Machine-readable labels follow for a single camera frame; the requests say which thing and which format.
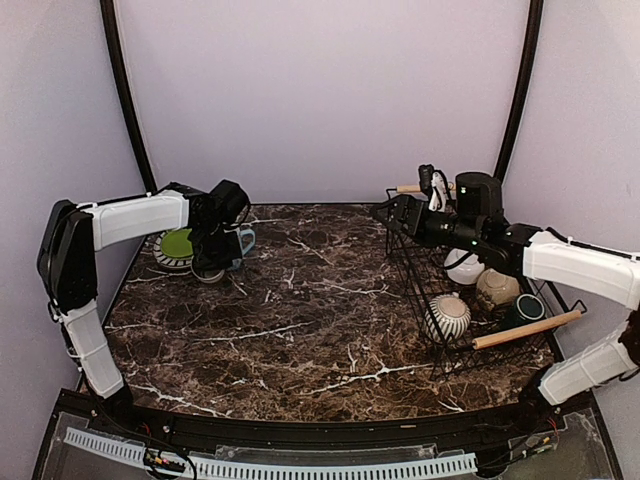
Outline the brown ceramic cup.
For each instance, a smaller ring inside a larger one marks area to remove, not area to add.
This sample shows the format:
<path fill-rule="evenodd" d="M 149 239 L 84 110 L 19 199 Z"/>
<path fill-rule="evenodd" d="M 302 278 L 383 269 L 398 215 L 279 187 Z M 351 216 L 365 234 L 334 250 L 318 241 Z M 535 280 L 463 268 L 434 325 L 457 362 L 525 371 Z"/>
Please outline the brown ceramic cup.
<path fill-rule="evenodd" d="M 191 272 L 194 277 L 204 284 L 215 284 L 225 275 L 226 270 L 213 264 L 191 263 Z"/>

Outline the light blue mug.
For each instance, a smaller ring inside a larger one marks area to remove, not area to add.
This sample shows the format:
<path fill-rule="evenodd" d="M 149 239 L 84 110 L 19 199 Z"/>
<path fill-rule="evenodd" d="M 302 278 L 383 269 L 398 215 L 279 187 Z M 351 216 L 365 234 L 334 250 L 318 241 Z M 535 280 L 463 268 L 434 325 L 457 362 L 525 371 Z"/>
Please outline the light blue mug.
<path fill-rule="evenodd" d="M 251 228 L 236 228 L 234 230 L 238 240 L 239 253 L 232 259 L 228 271 L 237 271 L 241 268 L 246 256 L 252 251 L 256 244 L 256 233 Z"/>

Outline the lime green plastic plate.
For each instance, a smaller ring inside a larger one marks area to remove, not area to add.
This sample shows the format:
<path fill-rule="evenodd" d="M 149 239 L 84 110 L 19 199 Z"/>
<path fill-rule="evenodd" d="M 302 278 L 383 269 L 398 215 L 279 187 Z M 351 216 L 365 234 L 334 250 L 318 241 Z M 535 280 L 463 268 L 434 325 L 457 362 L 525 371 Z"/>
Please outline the lime green plastic plate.
<path fill-rule="evenodd" d="M 160 238 L 160 251 L 172 259 L 186 259 L 193 256 L 193 247 L 189 239 L 190 229 L 165 232 Z"/>

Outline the white blue striped plate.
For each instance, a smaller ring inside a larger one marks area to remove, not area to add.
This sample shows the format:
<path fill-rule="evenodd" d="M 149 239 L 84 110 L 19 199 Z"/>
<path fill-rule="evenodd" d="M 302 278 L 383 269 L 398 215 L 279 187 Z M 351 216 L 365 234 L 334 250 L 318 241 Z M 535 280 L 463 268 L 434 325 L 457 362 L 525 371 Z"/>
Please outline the white blue striped plate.
<path fill-rule="evenodd" d="M 161 233 L 154 241 L 152 253 L 156 262 L 168 270 L 189 270 L 193 247 L 189 240 L 190 229 Z"/>

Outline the dark green cup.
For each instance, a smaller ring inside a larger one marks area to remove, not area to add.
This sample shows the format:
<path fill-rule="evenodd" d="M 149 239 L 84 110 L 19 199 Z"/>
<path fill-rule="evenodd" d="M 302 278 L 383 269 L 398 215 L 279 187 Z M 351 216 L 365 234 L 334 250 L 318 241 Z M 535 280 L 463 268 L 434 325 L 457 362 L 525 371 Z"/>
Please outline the dark green cup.
<path fill-rule="evenodd" d="M 545 317 L 545 306 L 532 294 L 521 294 L 507 309 L 500 321 L 502 330 L 510 330 L 540 321 Z"/>

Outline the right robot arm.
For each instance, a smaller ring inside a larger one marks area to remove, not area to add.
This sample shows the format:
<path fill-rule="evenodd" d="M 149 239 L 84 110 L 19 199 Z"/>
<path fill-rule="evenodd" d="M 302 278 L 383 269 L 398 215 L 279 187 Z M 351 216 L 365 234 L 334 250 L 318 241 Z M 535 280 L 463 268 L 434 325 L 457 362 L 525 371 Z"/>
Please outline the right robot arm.
<path fill-rule="evenodd" d="M 628 319 L 613 332 L 540 376 L 533 395 L 511 410 L 517 432 L 534 432 L 547 420 L 549 405 L 638 370 L 638 255 L 577 242 L 552 228 L 511 224 L 498 200 L 458 198 L 454 211 L 441 212 L 402 194 L 373 205 L 371 215 L 420 245 L 459 248 L 505 275 L 570 286 L 629 309 Z"/>

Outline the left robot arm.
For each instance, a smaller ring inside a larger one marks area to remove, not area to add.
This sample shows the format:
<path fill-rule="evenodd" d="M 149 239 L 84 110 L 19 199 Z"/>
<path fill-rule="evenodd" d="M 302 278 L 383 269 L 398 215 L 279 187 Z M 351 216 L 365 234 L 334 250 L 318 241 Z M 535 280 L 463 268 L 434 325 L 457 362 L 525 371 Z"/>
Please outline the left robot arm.
<path fill-rule="evenodd" d="M 126 240 L 186 229 L 196 274 L 220 274 L 242 256 L 236 232 L 251 202 L 229 180 L 211 191 L 172 182 L 155 193 L 100 203 L 56 202 L 37 257 L 51 318 L 99 397 L 125 391 L 97 310 L 97 252 Z"/>

